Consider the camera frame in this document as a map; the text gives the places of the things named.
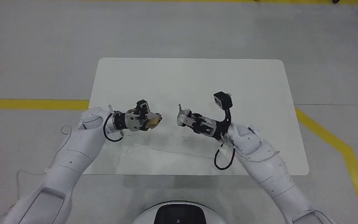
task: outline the wire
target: wire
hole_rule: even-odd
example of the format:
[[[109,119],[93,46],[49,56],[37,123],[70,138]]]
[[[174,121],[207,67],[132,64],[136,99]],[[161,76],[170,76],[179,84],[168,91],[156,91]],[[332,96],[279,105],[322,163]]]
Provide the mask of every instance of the wire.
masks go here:
[[[63,129],[64,129],[65,127],[69,127],[69,133],[68,133],[68,134],[66,134],[66,133],[63,132]],[[71,137],[72,127],[69,126],[69,125],[65,125],[65,126],[63,126],[63,127],[61,128],[60,132],[61,132],[61,134],[64,134],[64,135],[66,135],[66,136],[68,136],[68,137],[67,137],[67,139],[62,143],[62,145],[60,146],[60,148],[57,150],[56,154],[55,154],[55,155],[53,156],[53,158],[52,158],[52,161],[51,161],[50,166],[49,166],[44,172],[42,172],[42,173],[40,173],[40,174],[36,174],[36,173],[34,173],[34,172],[28,172],[28,171],[26,171],[26,170],[20,169],[20,170],[18,170],[18,172],[16,173],[17,200],[20,199],[20,181],[19,181],[19,174],[20,174],[20,173],[24,173],[24,174],[30,174],[30,175],[35,175],[35,176],[42,176],[42,175],[46,174],[46,173],[49,171],[49,169],[52,167],[53,163],[55,162],[55,159],[56,159],[56,157],[57,157],[57,154],[61,151],[61,149],[65,146],[65,144],[68,142],[69,138]],[[9,209],[8,209],[4,214],[2,214],[2,215],[0,216],[0,218],[3,218],[5,215],[7,215],[7,214],[9,213],[10,209],[11,209],[14,205],[15,205],[15,203],[14,203],[12,206],[10,206]]]
[[[235,148],[233,148],[233,154],[231,156],[231,160],[230,160],[230,163],[226,166],[226,167],[220,167],[218,166],[218,164],[216,163],[216,159],[218,158],[218,154],[219,154],[220,150],[217,150],[217,152],[215,153],[215,157],[214,157],[214,165],[216,168],[218,168],[219,170],[227,170],[232,164],[233,164],[233,161],[234,161],[234,158],[235,158]]]
[[[123,137],[120,137],[119,139],[111,139],[108,137],[107,135],[107,132],[106,132],[106,126],[107,126],[107,122],[108,120],[110,119],[110,117],[112,116],[113,113],[110,113],[110,115],[108,115],[104,125],[103,125],[103,134],[105,135],[105,137],[107,138],[108,141],[111,141],[111,142],[119,142],[120,140],[123,139]]]

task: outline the black cable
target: black cable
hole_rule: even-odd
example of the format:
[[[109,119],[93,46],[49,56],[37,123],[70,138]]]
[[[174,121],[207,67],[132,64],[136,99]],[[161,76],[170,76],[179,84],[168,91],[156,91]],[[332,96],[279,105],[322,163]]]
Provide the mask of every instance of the black cable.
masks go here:
[[[231,113],[230,113],[230,110],[225,110],[225,120],[221,122],[222,124],[225,124],[227,125],[227,129],[222,133],[222,136],[225,136],[227,133],[228,133],[228,129],[231,125]],[[216,168],[218,168],[219,170],[227,170],[233,163],[234,161],[234,157],[235,157],[235,148],[233,148],[233,154],[231,156],[231,160],[230,160],[230,163],[229,165],[227,165],[226,167],[219,167],[218,164],[216,164],[216,159],[218,158],[218,154],[219,154],[219,151],[220,150],[217,150],[217,152],[215,153],[215,157],[214,157],[214,165]]]
[[[230,163],[229,163],[229,165],[227,165],[226,167],[219,167],[218,164],[216,164],[216,159],[217,159],[217,157],[218,157],[219,152],[220,152],[220,150],[217,150],[217,152],[215,153],[214,165],[215,165],[215,167],[218,168],[219,170],[227,170],[227,169],[233,164],[234,157],[235,157],[235,148],[233,148],[233,155],[231,156]]]
[[[105,137],[107,138],[108,141],[111,141],[111,142],[119,142],[120,140],[123,139],[123,137],[120,137],[119,139],[116,139],[116,140],[113,140],[113,139],[110,139],[108,136],[107,136],[107,132],[106,132],[106,126],[107,126],[107,122],[108,120],[110,119],[110,117],[112,116],[112,113],[110,113],[110,115],[107,117],[104,125],[103,125],[103,134],[105,135]]]

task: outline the yellow floor line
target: yellow floor line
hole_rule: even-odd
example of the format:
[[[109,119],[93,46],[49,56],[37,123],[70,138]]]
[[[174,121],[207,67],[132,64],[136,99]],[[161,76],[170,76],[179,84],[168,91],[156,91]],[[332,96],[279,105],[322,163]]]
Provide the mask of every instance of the yellow floor line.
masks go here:
[[[0,99],[2,110],[86,110],[88,100]]]
[[[82,0],[84,2],[232,2],[278,4],[333,4],[332,0]],[[340,0],[338,4],[358,4],[358,0]]]
[[[0,99],[0,110],[86,110],[89,103],[88,100]],[[299,122],[342,154],[358,196],[358,161],[353,149],[298,108],[296,115]]]
[[[358,161],[353,149],[298,108],[296,108],[296,115],[299,122],[342,154],[358,196]]]

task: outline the end effector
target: end effector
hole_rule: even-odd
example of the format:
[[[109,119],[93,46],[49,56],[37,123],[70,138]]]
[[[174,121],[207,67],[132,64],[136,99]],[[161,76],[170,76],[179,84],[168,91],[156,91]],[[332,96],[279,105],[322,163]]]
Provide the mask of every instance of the end effector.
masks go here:
[[[147,131],[158,126],[162,120],[159,113],[153,113],[149,110],[149,105],[145,100],[139,100],[136,107],[125,113],[112,111],[103,125],[103,133],[111,142],[118,142],[123,138],[123,130],[129,129],[132,132],[138,130]],[[107,136],[108,133],[120,132],[122,137],[113,140]]]
[[[189,109],[182,110],[179,104],[179,114],[177,124],[179,126],[188,126],[197,134],[203,134],[213,137],[216,140],[222,140],[227,134],[231,124],[230,108],[233,106],[230,94],[217,92],[214,94],[215,103],[225,111],[225,119],[221,122],[207,118],[198,113],[193,113]]]

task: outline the robot forearm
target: robot forearm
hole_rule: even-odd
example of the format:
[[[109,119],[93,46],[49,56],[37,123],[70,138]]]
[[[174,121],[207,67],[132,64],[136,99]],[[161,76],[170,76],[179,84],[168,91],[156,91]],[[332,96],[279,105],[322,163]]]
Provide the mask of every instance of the robot forearm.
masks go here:
[[[231,123],[230,95],[219,92],[214,94],[214,98],[215,103],[225,110],[224,121],[218,122],[180,107],[177,124],[182,127],[189,126],[195,133],[213,137],[229,146],[233,150],[232,159],[234,156],[239,159],[249,175],[272,198],[286,224],[337,224],[307,200],[291,180],[282,158],[268,142],[261,140],[258,131]],[[217,167],[216,155],[214,164]]]
[[[249,175],[275,202],[286,224],[336,224],[307,199],[292,181],[282,158],[259,136],[254,129],[231,124],[226,143],[235,150]]]
[[[77,129],[60,149],[41,184],[14,205],[4,223],[65,223],[72,208],[72,191],[100,153],[106,138],[109,139],[107,134],[123,129],[148,130],[161,119],[159,114],[149,111],[144,100],[126,113],[111,113],[101,108],[83,112]]]

